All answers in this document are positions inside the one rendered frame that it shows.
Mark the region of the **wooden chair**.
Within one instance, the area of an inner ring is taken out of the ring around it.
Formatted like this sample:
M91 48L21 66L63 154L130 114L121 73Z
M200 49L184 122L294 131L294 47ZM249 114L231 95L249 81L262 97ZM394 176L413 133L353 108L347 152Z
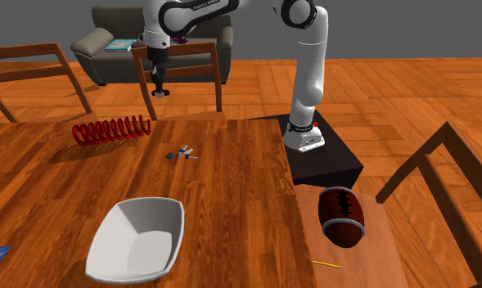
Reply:
M223 111L222 99L222 84L220 80L220 73L218 67L218 54L215 42L207 43L189 43L171 46L167 49L170 56L183 56L193 54L209 53L211 56L211 63L209 65L194 65L188 67L167 69L166 75L169 78L178 78L184 76L212 74L214 76L215 84L215 105L216 111ZM131 49L133 61L136 67L137 78L142 91L142 97L146 104L151 120L157 120L154 107L151 103L151 96L149 95L146 80L151 80L151 72L144 70L142 66L142 59L147 58L147 47L133 47Z
M70 68L70 63L67 61L63 51L58 43L40 43L10 47L0 47L0 60L18 58L25 56L43 56L54 54L59 65L48 66L42 68L22 69L16 71L8 71L0 73L0 83L26 80L26 79L39 79L53 76L65 75L72 83L74 90L77 92L79 100L85 110L84 113L74 115L63 115L52 118L39 119L39 122L79 122L79 121L96 121L96 114L92 111L92 108L85 96L84 90L77 80L74 72ZM6 107L5 103L0 99L0 111L6 116L11 123L18 123L19 120L14 114Z
M322 234L318 220L318 198L322 188L295 187L311 259L344 267L313 264L321 288L408 288L408 278L404 275L394 231L383 204L414 169L419 169L475 278L476 283L471 288L482 288L482 238L431 162L430 154L438 146L445 146L482 200L482 157L453 124L445 123L398 168L376 196L355 194L363 208L366 235L354 248L340 248Z

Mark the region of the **grey sofa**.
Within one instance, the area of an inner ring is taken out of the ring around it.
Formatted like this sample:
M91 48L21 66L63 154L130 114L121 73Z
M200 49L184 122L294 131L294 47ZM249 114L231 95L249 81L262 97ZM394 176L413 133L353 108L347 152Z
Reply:
M96 84L137 83L137 73L131 52L107 52L115 39L135 39L143 32L141 6L94 6L92 19L95 29L74 41L70 49L88 77ZM218 67L222 84L231 69L233 28L231 17L222 15L198 24L185 36L189 43L217 43Z

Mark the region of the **yellow pencil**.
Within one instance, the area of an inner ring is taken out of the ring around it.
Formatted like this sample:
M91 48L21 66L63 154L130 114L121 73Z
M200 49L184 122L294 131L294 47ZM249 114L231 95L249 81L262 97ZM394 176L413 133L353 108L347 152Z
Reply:
M332 263L324 263L324 262L317 261L317 260L312 260L312 263L318 264L318 265L322 265L322 266L326 266L326 267L330 267L330 268L338 268L338 269L343 269L343 268L344 268L344 267L342 267L342 266L340 266L340 265L336 265L336 264L332 264Z

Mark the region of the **wooden table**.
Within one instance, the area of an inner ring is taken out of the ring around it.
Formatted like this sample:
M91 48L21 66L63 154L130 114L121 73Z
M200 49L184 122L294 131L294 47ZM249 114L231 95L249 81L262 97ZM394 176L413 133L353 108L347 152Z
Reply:
M316 288L275 120L155 121L151 134L78 145L70 123L0 124L0 288ZM168 160L188 145L196 159ZM122 200L169 197L185 228L159 280L85 274L92 239Z

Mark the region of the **white angular bowl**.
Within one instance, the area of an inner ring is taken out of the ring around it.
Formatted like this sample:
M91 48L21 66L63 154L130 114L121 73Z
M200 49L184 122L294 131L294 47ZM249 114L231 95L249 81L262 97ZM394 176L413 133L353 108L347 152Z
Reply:
M169 273L182 244L185 210L178 200L141 197L121 201L93 237L85 274L106 284L138 284Z

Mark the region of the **black robot stand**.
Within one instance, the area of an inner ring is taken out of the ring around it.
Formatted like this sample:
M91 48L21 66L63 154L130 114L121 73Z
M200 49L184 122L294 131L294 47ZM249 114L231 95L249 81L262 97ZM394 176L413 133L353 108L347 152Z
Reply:
M318 123L325 140L325 145L311 151L299 152L286 147L282 142L288 114L259 117L260 119L276 119L280 128L275 132L275 140L263 133L257 141L268 141L266 147L276 147L279 151L286 151L287 163L295 185L307 184L316 187L342 186L352 188L363 170L363 164L337 135L330 124L322 117L318 110L314 111L313 121Z

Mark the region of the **brown football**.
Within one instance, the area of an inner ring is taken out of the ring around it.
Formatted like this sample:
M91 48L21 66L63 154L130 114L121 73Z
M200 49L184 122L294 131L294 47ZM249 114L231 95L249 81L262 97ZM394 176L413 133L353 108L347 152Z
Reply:
M362 206L346 187L327 187L320 192L318 219L323 235L340 248L353 248L366 232Z

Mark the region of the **blue and grey keys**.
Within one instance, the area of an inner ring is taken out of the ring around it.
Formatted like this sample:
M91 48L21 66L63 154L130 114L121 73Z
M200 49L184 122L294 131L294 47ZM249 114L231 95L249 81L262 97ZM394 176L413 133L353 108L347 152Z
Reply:
M179 150L178 153L170 152L165 156L165 158L168 160L172 160L178 157L182 157L183 159L196 159L196 156L191 155L193 151L194 151L193 148L189 148L188 145L185 145L183 148Z

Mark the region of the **red coil spring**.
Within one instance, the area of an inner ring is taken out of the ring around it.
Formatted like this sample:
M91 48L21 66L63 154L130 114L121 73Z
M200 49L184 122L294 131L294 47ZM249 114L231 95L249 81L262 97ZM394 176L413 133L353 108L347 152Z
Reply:
M150 135L151 132L151 121L145 121L142 115L76 124L72 128L74 140L80 146L95 146L142 137Z

